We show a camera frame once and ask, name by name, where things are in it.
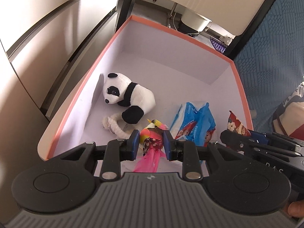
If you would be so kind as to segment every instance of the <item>white cable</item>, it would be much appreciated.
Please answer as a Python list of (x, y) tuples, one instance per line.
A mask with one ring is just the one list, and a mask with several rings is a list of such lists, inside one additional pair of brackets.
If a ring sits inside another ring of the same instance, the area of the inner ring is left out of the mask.
[[(175, 14), (174, 14), (174, 16), (173, 16), (173, 19), (172, 19), (175, 30), (177, 30), (177, 29), (176, 29), (176, 26), (175, 26), (175, 23), (174, 23), (174, 18), (175, 18), (176, 13), (177, 13), (177, 12), (175, 12)], [(187, 34), (185, 34), (185, 35), (198, 35), (198, 34), (200, 34), (200, 33), (187, 33)]]

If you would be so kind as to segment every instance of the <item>panda leg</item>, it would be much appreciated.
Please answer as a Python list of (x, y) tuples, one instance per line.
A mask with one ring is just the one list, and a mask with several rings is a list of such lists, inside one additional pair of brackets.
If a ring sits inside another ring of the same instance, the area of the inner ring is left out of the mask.
[(132, 105), (122, 113), (122, 118), (126, 123), (137, 124), (143, 114), (143, 110), (139, 106)]

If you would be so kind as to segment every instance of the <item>metal bolt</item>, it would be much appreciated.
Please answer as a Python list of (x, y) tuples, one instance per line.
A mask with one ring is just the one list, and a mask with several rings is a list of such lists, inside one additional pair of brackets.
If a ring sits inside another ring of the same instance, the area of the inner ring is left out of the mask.
[(196, 179), (199, 179), (201, 178), (201, 174), (198, 173), (198, 172), (195, 172), (195, 171), (191, 171), (191, 172), (188, 172), (186, 174), (186, 178), (190, 179), (190, 180), (196, 180)]
[(104, 172), (101, 177), (103, 179), (106, 179), (106, 180), (112, 180), (112, 179), (115, 179), (117, 177), (117, 174), (115, 172), (112, 172), (112, 171), (107, 171), (107, 172)]

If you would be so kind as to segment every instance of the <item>panda head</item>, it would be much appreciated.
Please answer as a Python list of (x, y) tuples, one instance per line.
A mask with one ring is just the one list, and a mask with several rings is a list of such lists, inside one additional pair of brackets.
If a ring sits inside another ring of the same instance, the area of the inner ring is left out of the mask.
[(116, 104), (124, 99), (124, 94), (131, 80), (119, 73), (110, 73), (103, 85), (104, 101), (107, 104)]

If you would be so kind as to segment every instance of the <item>blue blanket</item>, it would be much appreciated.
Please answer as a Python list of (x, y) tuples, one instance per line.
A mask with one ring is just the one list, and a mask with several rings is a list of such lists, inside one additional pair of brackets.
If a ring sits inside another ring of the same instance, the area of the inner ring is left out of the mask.
[(256, 131), (272, 131), (279, 104), (303, 81), (304, 0), (276, 0), (234, 60)]

